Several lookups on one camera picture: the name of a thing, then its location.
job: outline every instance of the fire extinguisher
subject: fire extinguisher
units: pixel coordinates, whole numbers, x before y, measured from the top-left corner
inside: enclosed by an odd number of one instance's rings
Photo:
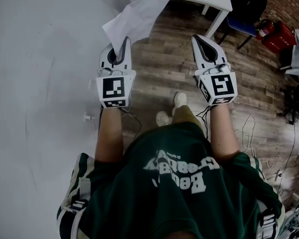
[[[263,19],[260,22],[260,26],[257,32],[256,39],[261,40],[264,38],[267,34],[270,34],[275,31],[274,24],[269,19]]]

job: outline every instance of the white floor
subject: white floor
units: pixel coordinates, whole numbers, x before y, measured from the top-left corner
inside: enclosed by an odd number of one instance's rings
[[[56,239],[76,157],[93,155],[88,90],[102,25],[129,0],[0,0],[0,239]]]

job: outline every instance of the white paper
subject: white paper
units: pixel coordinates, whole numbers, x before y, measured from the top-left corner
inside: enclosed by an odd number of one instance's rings
[[[153,25],[169,0],[137,0],[127,5],[113,20],[103,25],[115,54],[118,55],[126,36],[131,45],[149,37]]]

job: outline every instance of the green t-shirt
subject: green t-shirt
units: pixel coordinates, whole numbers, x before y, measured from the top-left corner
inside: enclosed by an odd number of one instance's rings
[[[80,177],[91,183],[78,225],[80,239],[162,239],[176,231],[199,239],[252,239],[260,218],[256,199],[274,212],[279,225],[285,213],[258,159],[239,153],[219,165],[201,129],[191,122],[143,134],[121,163],[94,161],[82,153],[58,217],[80,199]],[[62,239],[70,238],[74,217],[62,214]]]

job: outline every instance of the white sneaker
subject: white sneaker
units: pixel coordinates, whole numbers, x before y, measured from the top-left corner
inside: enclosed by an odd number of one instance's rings
[[[173,110],[171,112],[172,116],[174,116],[177,108],[187,105],[186,94],[184,92],[178,92],[174,97],[174,104],[175,104],[175,107],[173,108]]]
[[[169,118],[166,112],[160,111],[156,114],[156,123],[158,126],[169,124]]]

